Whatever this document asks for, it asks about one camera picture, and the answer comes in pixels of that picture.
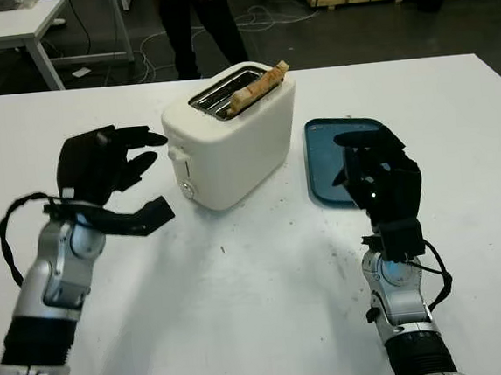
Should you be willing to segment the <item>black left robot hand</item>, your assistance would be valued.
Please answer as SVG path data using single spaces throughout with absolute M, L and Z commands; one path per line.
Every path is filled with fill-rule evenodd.
M 164 146 L 167 138 L 147 126 L 104 128 L 68 138 L 60 151 L 57 186 L 62 198 L 105 205 L 115 191 L 126 191 L 142 180 L 156 161 L 151 147 Z M 132 149 L 148 149 L 129 159 Z

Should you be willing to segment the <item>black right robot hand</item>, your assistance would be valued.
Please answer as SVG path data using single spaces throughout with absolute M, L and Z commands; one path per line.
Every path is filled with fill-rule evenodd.
M 332 184 L 345 188 L 374 231 L 385 223 L 417 217 L 421 170 L 388 127 L 338 134 L 334 143 L 341 147 L 343 166 Z

